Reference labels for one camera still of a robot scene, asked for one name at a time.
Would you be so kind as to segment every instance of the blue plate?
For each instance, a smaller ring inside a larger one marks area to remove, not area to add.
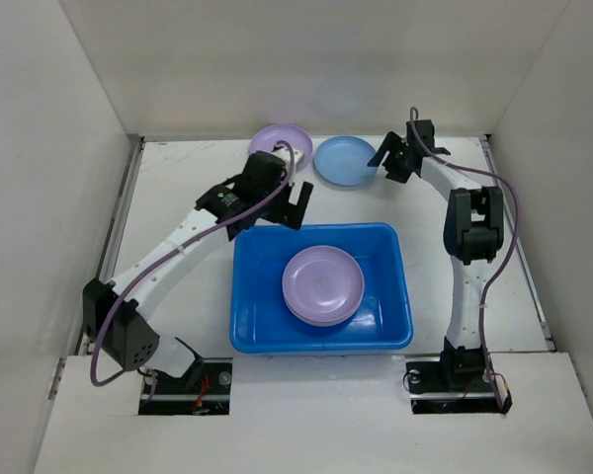
[[[352,317],[316,327],[286,305],[282,277],[300,251],[329,245],[347,252],[365,279]],[[390,351],[408,346],[413,323],[395,231],[386,224],[260,225],[235,239],[230,341],[242,353]]]
[[[378,171],[367,166],[376,149],[356,136],[334,136],[316,149],[314,166],[320,175],[338,186],[357,186],[370,180]]]

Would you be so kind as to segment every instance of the plastic container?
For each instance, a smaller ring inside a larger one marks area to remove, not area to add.
[[[365,277],[358,311],[328,328],[311,326],[290,311],[282,275],[290,259],[315,245],[351,255]],[[413,338],[397,234],[382,223],[306,225],[299,231],[258,226],[235,241],[230,341],[242,353],[389,351]]]

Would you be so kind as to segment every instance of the blue tray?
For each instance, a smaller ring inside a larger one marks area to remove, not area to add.
[[[332,245],[356,259],[365,294],[354,316],[330,328],[300,321],[282,292],[290,259]],[[259,226],[235,241],[230,341],[242,353],[395,350],[413,339],[413,323],[397,234],[382,223],[305,225],[300,231]]]

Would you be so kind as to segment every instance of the blue bin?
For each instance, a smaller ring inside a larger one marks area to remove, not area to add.
[[[314,245],[350,254],[365,276],[358,311],[329,328],[310,326],[290,312],[282,275],[290,259]],[[397,350],[413,339],[408,292],[397,234],[382,223],[305,225],[299,231],[259,226],[235,241],[230,341],[242,353],[273,354]]]

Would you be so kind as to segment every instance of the wall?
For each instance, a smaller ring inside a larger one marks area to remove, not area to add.
[[[61,0],[128,132],[492,130],[567,0]]]
[[[551,332],[593,413],[593,0],[571,1],[491,145],[521,193],[523,244]]]
[[[56,0],[0,0],[0,473],[32,469],[127,137]]]

